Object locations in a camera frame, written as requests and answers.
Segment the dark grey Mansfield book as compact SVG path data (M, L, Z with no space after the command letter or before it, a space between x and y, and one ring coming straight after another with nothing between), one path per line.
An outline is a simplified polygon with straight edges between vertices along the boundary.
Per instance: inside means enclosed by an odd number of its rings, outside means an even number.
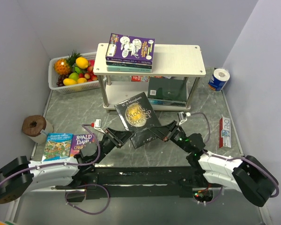
M116 104L115 109L125 130L134 132L130 138L134 148L157 138L149 129L159 127L161 123L144 92Z

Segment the dark green book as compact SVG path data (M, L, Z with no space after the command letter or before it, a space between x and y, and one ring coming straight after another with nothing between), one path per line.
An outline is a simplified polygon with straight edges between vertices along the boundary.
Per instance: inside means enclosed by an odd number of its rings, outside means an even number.
M185 103L187 87L183 80L151 77L148 82L149 99Z

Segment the red 13-Storey Treehouse book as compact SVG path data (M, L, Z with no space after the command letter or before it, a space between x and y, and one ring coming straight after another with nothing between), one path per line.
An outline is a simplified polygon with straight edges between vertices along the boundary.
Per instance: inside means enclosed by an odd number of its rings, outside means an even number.
M148 82L149 76L132 76L131 82Z

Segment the teal paperback book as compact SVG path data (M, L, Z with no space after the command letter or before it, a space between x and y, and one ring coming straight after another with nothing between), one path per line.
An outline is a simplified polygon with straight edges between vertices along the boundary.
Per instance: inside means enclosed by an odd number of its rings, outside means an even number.
M152 73L152 69L137 68L137 67L119 67L119 66L107 66L107 71Z

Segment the Little Women floral book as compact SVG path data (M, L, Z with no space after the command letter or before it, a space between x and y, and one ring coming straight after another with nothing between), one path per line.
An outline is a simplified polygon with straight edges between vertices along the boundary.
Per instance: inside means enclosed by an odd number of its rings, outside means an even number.
M107 66L119 66L119 67L131 67L131 68L145 68L152 69L152 65L143 65L143 64L133 64L133 63L123 63L123 62L113 62L107 61Z

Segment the purple 52-Storey Treehouse book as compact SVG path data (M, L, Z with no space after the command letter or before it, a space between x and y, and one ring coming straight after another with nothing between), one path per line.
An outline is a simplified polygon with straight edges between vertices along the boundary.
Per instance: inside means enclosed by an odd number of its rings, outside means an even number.
M152 65L154 49L154 38L112 33L108 42L105 58L107 61Z

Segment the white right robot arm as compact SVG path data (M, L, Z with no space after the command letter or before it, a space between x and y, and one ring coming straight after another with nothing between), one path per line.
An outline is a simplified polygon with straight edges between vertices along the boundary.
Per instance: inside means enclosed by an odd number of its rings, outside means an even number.
M186 135L176 121L149 130L188 153L188 163L199 172L195 175L199 186L210 183L232 188L258 207L279 195L278 180L255 157L226 157L207 151L201 134Z

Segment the Roald Dahl Charlie book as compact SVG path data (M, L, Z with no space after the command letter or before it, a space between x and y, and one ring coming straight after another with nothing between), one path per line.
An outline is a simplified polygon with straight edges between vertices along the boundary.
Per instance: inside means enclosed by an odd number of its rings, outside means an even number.
M94 142L94 138L91 134L73 135L70 156L73 157L74 155L78 154L80 150L89 142Z

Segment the red white toothpaste box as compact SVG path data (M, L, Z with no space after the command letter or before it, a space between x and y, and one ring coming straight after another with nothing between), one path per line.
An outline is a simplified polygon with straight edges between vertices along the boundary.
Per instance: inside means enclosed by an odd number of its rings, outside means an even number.
M219 129L219 148L231 148L231 119L222 117Z

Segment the blue 26-Storey Treehouse book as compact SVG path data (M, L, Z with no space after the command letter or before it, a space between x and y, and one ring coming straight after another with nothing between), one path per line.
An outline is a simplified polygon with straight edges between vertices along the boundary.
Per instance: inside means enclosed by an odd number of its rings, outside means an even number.
M68 158L73 134L49 133L44 147L42 161L52 161Z

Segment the toilet paper roll blue wrap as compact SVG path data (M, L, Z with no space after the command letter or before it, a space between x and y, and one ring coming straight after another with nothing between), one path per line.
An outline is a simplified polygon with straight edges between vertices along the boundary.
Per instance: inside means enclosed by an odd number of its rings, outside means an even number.
M230 79L230 74L228 70L223 68L216 68L208 82L208 85L213 91L221 91L228 80Z

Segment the yellow lemon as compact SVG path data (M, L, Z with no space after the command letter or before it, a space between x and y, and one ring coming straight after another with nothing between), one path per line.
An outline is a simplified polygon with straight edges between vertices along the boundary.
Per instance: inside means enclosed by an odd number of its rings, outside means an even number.
M84 57L78 57L75 63L81 69L87 69L89 67L89 61Z

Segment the pineapple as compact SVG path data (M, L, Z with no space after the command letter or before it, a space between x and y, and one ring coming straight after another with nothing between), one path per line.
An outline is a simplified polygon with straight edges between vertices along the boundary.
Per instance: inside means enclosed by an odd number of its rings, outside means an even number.
M79 58L81 54L76 52L76 50L72 51L72 54L67 58L61 58L54 63L54 70L59 75L67 75L73 69L73 65L76 62L76 59Z

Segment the white plastic fruit basket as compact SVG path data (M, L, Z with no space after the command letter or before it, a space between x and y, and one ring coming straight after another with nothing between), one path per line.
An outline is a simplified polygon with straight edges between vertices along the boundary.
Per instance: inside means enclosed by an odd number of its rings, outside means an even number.
M93 73L95 58L95 52L73 51L69 56L52 59L48 70L49 88L61 94L100 88L98 77Z

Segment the aluminium frame rail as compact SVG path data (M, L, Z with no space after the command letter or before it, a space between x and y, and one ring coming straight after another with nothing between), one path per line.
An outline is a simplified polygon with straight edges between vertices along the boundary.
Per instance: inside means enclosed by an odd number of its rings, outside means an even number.
M108 187L111 199L84 200L79 209L66 205L61 190L44 188L10 203L5 220L17 225L269 225L267 208L224 189L207 205L192 198L140 196L138 186Z

